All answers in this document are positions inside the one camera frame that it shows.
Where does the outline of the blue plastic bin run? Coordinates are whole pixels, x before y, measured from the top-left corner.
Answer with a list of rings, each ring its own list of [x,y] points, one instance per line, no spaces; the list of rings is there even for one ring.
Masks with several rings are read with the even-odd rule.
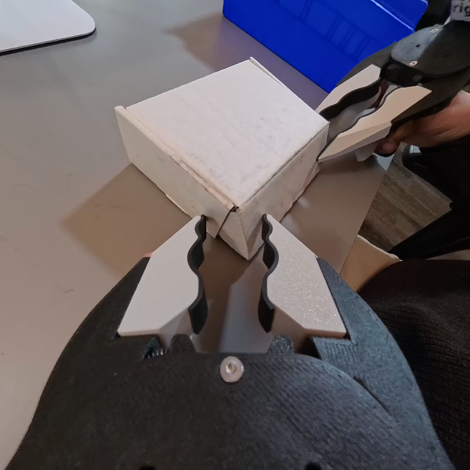
[[[225,0],[223,15],[326,92],[414,32],[423,0]]]

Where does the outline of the white document stand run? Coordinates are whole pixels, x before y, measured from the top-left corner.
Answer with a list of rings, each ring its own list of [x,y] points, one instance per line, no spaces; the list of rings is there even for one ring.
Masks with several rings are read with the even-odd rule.
[[[95,30],[93,18],[71,0],[0,2],[1,54],[85,38]]]

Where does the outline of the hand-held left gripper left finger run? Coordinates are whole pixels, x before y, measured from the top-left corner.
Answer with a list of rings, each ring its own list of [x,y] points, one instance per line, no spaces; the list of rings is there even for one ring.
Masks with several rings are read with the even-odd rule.
[[[152,252],[117,329],[119,336],[156,335],[169,346],[177,334],[200,334],[208,317],[199,272],[206,223],[204,215],[194,217]]]

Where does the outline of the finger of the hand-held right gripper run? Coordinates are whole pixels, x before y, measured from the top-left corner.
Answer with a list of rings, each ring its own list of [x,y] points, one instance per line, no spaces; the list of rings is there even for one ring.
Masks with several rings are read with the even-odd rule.
[[[319,155],[318,162],[325,162],[351,152],[357,153],[359,161],[373,153],[377,141],[386,137],[392,121],[418,103],[432,91],[420,86],[396,87],[385,94],[379,107],[360,117],[346,130],[333,138]]]
[[[371,64],[336,86],[317,107],[316,112],[323,118],[337,118],[353,105],[370,100],[374,103],[380,91],[381,68]]]

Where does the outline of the white cardboard box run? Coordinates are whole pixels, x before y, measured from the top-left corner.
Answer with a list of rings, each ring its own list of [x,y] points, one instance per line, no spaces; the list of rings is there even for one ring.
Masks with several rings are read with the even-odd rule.
[[[250,260],[319,171],[329,123],[254,58],[115,107],[129,160]]]

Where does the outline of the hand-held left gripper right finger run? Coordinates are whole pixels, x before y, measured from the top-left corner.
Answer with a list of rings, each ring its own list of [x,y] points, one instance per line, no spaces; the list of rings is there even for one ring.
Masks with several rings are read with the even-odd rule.
[[[319,258],[269,215],[262,216],[262,279],[258,320],[300,351],[309,337],[345,339],[346,326],[321,270]]]

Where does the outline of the person's dark trouser leg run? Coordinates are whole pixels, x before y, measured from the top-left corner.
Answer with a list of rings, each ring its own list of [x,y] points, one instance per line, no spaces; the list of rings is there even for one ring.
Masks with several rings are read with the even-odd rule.
[[[426,217],[415,232],[388,252],[401,260],[450,257],[470,248],[469,144],[458,142],[434,148],[407,146],[403,167],[427,190]]]

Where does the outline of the person's black sweater torso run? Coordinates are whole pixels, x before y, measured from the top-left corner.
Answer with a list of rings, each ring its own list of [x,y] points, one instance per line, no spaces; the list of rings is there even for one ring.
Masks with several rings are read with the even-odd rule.
[[[470,262],[400,261],[358,294],[389,329],[456,469],[470,468]]]

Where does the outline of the person's right hand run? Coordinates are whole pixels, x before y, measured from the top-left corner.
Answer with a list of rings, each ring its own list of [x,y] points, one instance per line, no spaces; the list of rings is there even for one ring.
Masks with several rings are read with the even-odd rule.
[[[400,144],[431,148],[450,143],[470,133],[470,94],[459,92],[437,114],[409,121],[379,141],[375,152],[393,154]]]

